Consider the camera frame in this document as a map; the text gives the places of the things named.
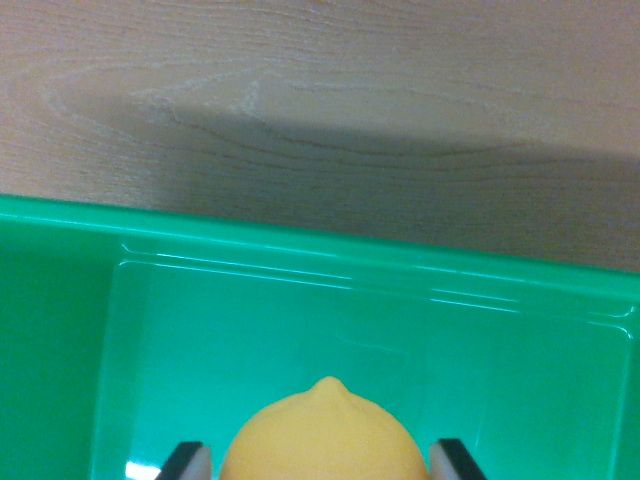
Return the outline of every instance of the green plastic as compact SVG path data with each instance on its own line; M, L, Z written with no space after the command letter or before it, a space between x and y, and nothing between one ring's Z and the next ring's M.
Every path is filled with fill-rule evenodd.
M0 295L2 479L217 476L326 375L491 480L640 475L637 275L5 197Z

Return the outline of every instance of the wood grain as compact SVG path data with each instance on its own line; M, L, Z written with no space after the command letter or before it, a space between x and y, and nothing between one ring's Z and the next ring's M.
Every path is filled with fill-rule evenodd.
M0 4L0 192L640 271L636 2Z

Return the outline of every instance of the yellow lemon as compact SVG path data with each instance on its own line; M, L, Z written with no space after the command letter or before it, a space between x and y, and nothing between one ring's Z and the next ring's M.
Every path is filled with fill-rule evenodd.
M327 377L258 412L227 452L220 480L426 480L409 432Z

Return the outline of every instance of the green plastic tray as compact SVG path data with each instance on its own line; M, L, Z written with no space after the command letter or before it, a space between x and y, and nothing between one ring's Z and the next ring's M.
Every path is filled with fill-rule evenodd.
M640 478L636 275L0 198L0 478L215 474L326 375L490 480Z

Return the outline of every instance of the wooden surface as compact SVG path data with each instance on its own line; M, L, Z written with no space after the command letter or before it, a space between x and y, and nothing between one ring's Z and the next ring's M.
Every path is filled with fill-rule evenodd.
M640 271L629 2L0 4L0 192Z

